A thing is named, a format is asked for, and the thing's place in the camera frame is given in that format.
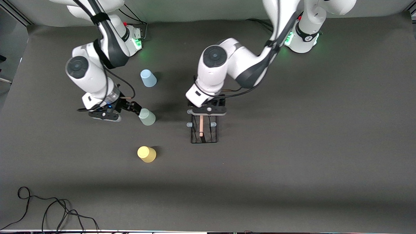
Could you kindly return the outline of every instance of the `white wall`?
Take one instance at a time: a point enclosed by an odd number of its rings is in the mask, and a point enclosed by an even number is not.
[[[64,5],[48,0],[9,0],[34,23],[50,26],[89,25],[73,17]],[[405,9],[412,0],[357,0],[345,17],[385,16]],[[267,19],[261,0],[126,0],[126,4],[148,22],[186,22],[197,20]],[[123,21],[128,19],[121,13]]]

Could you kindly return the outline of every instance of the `white robot link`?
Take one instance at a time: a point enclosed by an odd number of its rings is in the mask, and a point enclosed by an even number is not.
[[[106,74],[108,69],[124,66],[142,48],[141,30],[124,25],[116,14],[110,13],[122,7],[124,0],[50,1],[67,5],[71,14],[92,21],[102,34],[101,39],[74,48],[65,67],[68,77],[86,92],[82,97],[85,108],[78,110],[88,111],[93,118],[116,122],[121,117],[113,111],[124,109],[139,115],[141,107],[127,102],[128,98]]]
[[[296,29],[296,25],[301,28],[299,30],[301,35],[292,38],[291,49],[296,52],[307,52],[305,48],[309,47],[308,51],[312,48],[317,32],[326,18],[326,11],[345,14],[352,9],[356,0],[305,0],[305,10],[299,24],[296,24],[298,21],[296,11],[300,0],[262,0],[262,2],[273,25],[273,33],[263,51],[256,56],[234,38],[207,47],[199,59],[196,80],[186,93],[186,97],[194,106],[201,107],[215,97],[235,97],[253,90],[262,81],[269,64],[276,57],[292,29]],[[236,95],[219,96],[227,74],[242,88],[248,90]]]

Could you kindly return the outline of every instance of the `light blue cup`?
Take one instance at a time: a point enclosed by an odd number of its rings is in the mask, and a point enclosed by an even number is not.
[[[140,77],[146,87],[153,87],[157,82],[155,75],[148,69],[144,69],[140,73]]]

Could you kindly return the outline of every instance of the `gray table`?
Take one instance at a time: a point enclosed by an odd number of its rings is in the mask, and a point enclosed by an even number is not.
[[[1,113],[1,226],[23,214],[16,192],[28,186],[68,198],[102,229],[416,232],[408,13],[328,19],[312,51],[283,49],[261,87],[227,100],[220,141],[209,145],[189,142],[185,92],[207,46],[235,37],[259,53],[269,36],[256,22],[151,24],[144,50],[114,69],[157,115],[151,127],[129,112],[114,123],[75,111],[83,92],[64,65],[96,38],[93,27],[29,32]],[[139,78],[145,68],[159,78],[153,88]],[[137,157],[142,145],[156,148],[154,162]],[[33,200],[10,228],[39,229],[47,204]],[[49,228],[60,215],[51,210]]]

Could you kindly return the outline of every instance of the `yellow cup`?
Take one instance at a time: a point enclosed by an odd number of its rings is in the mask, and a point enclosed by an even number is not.
[[[142,146],[137,150],[137,156],[144,162],[153,162],[156,158],[156,150],[147,146]]]

